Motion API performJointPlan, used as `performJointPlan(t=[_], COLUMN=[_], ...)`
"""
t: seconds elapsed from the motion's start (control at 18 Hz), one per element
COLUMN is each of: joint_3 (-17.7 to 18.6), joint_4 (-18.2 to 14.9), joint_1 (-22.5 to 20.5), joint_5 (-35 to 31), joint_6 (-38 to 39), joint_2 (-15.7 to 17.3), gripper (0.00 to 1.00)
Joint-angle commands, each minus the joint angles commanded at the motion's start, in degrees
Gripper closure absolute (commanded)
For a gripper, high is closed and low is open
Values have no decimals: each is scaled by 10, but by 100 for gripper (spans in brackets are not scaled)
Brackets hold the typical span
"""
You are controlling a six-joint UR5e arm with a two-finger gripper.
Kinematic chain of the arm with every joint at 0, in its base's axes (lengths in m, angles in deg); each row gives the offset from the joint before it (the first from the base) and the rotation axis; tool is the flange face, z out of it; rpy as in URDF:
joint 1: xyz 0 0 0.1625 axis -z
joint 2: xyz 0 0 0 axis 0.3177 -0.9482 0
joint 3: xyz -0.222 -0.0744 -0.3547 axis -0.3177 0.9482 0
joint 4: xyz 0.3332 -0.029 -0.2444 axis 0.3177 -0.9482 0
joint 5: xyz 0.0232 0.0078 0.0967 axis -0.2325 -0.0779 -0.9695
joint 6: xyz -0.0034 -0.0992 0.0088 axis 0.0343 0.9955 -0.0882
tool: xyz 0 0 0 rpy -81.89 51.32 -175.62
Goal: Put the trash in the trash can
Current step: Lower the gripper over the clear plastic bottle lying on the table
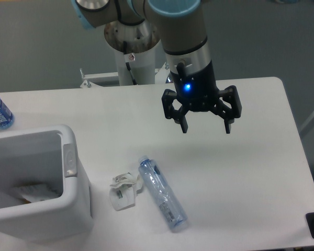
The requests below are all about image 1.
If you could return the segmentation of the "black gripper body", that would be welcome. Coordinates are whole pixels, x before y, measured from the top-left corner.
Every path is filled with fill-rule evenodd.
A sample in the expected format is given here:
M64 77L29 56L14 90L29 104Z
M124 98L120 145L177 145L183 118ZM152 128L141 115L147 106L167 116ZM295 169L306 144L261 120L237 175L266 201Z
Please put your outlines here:
M220 112L219 89L210 62L197 73L188 74L181 80L178 72L171 72L177 92L177 100L189 111Z

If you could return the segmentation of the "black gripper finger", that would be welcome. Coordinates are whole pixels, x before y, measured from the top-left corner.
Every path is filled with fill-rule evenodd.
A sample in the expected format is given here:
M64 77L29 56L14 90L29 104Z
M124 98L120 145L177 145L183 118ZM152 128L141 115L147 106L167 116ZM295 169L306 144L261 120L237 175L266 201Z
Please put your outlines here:
M226 134L231 132L231 124L241 117L242 105L236 86L217 90L211 112L223 119Z
M185 116L189 110L183 105L178 110L174 108L173 102L178 100L177 93L173 90L165 89L161 100L165 118L173 119L176 124L181 126L182 132L187 133L188 124Z

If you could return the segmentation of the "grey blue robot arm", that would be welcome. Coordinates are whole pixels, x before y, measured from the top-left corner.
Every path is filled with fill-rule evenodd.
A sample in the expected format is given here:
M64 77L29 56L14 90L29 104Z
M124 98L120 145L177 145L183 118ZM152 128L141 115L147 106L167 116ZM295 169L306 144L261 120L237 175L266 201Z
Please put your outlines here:
M161 98L164 115L188 129L186 114L212 112L226 132L240 118L235 86L216 85L201 1L73 1L84 27L104 26L108 44L121 52L127 70L133 57L161 43L175 86Z

